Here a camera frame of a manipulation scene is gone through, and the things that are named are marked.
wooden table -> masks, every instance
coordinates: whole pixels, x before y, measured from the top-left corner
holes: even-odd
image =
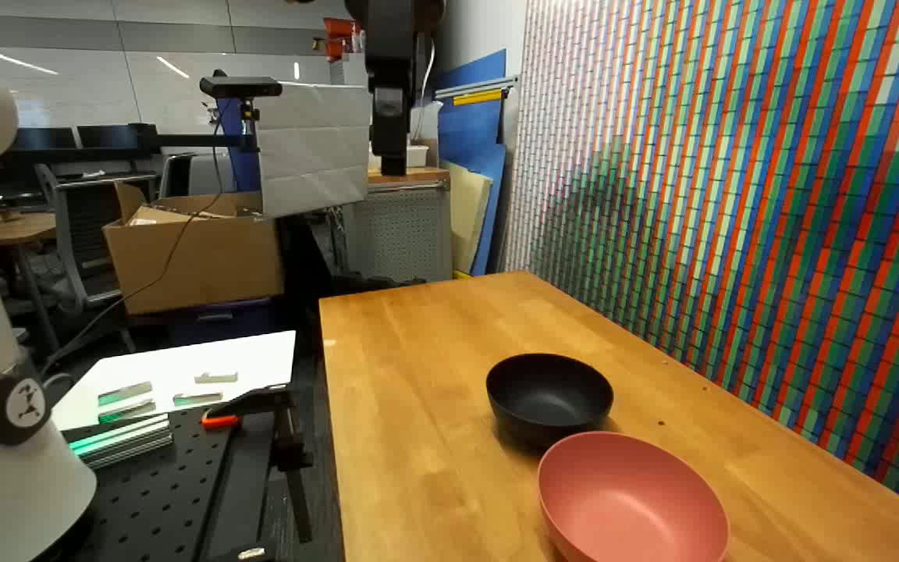
[[[899,498],[530,275],[322,301],[348,562],[554,558],[536,459],[493,433],[484,376],[565,354],[614,387],[612,429],[694,464],[730,558],[899,558]]]
[[[37,280],[35,280],[35,268],[30,268],[29,251],[35,244],[54,240],[54,234],[57,234],[54,211],[21,211],[21,214],[15,214],[8,221],[0,221],[0,251],[12,254],[12,259],[15,259],[20,273],[21,273],[21,280],[30,290],[30,301],[35,301],[35,308],[37,308],[37,321],[41,321],[41,330],[45,330],[45,339],[47,339],[49,354],[59,349],[59,339],[57,339],[49,311],[47,311],[47,301],[45,301]]]

white box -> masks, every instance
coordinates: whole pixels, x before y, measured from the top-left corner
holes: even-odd
[[[264,214],[365,198],[371,99],[363,83],[284,83],[280,98],[257,105]]]

red bowl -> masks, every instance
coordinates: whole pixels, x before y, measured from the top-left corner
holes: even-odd
[[[728,516],[670,454],[612,430],[571,433],[541,459],[548,537],[565,558],[718,562]]]

colorful wall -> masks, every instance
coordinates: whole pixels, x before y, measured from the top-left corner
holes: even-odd
[[[899,491],[899,0],[528,0],[510,268]]]

